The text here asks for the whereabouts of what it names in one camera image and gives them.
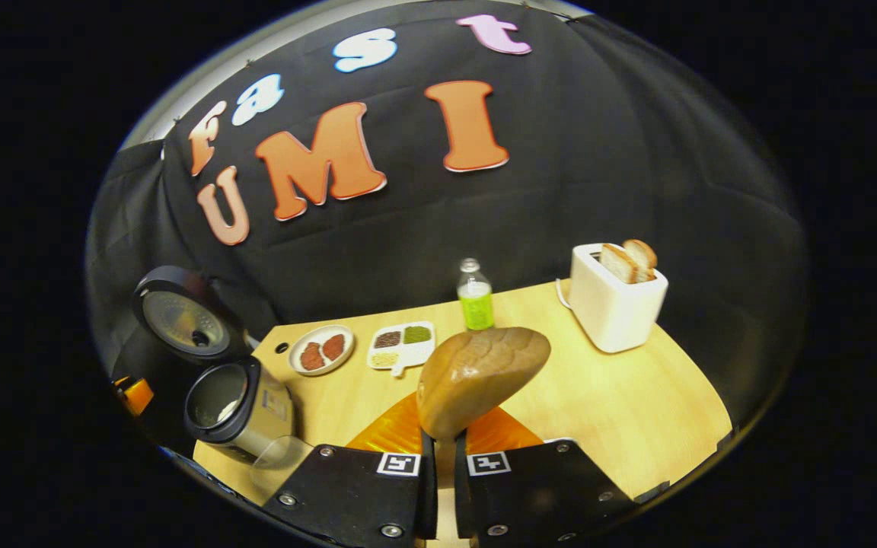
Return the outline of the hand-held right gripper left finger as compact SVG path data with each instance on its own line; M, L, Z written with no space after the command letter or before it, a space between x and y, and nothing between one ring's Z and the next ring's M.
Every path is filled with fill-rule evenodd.
M408 395L350 443L281 437L262 454L263 510L342 547L425 547L436 537L434 443Z

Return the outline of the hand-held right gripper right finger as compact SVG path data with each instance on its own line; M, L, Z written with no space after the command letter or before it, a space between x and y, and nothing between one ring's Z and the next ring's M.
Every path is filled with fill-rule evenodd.
M456 439L455 520L472 547L567 547L636 517L668 490L623 492L574 439L471 454Z

